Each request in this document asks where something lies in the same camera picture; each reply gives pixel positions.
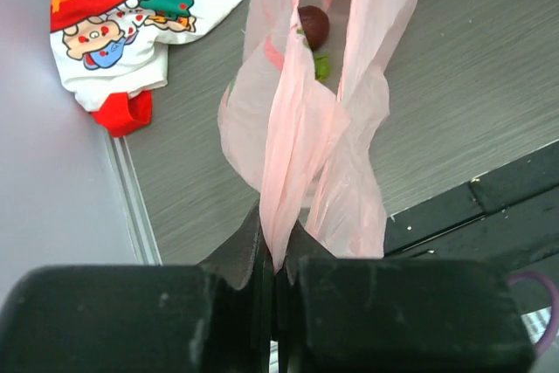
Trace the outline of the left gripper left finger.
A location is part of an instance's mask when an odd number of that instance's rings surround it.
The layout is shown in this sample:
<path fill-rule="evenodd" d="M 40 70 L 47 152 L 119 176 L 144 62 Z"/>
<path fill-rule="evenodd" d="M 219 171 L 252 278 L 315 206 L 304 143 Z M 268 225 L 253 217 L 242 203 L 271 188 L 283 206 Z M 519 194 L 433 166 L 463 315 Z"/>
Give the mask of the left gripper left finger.
<path fill-rule="evenodd" d="M 1 310 L 4 372 L 266 372 L 273 269 L 252 208 L 193 266 L 44 266 Z"/>

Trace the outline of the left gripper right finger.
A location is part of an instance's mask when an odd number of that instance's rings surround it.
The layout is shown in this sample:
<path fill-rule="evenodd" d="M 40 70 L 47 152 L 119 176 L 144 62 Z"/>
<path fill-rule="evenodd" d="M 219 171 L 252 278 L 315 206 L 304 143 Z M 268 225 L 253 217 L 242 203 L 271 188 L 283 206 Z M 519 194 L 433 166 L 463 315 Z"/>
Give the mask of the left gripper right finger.
<path fill-rule="evenodd" d="M 297 224 L 277 283 L 282 372 L 527 372 L 500 271 L 475 260 L 338 259 Z"/>

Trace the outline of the pink plastic bag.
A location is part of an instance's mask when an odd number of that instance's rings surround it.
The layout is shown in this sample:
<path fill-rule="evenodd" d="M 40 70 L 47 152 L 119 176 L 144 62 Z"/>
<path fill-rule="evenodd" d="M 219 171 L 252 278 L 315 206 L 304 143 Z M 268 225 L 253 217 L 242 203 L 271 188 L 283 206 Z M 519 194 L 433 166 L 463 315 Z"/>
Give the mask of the pink plastic bag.
<path fill-rule="evenodd" d="M 389 113 L 384 72 L 418 0 L 318 0 L 348 8 L 336 89 L 315 77 L 303 0 L 250 0 L 241 67 L 218 110 L 224 156 L 260 194 L 275 268 L 308 209 L 307 232 L 338 257 L 380 258 L 387 215 L 369 160 Z"/>

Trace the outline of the dark red fake plum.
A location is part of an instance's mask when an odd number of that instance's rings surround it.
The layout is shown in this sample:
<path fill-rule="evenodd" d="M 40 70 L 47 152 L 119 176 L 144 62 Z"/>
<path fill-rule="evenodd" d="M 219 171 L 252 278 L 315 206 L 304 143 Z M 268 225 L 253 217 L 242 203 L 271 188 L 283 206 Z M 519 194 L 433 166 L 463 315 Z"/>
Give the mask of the dark red fake plum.
<path fill-rule="evenodd" d="M 312 51 L 321 48 L 328 39 L 328 15 L 320 8 L 308 5 L 298 9 L 302 30 Z"/>

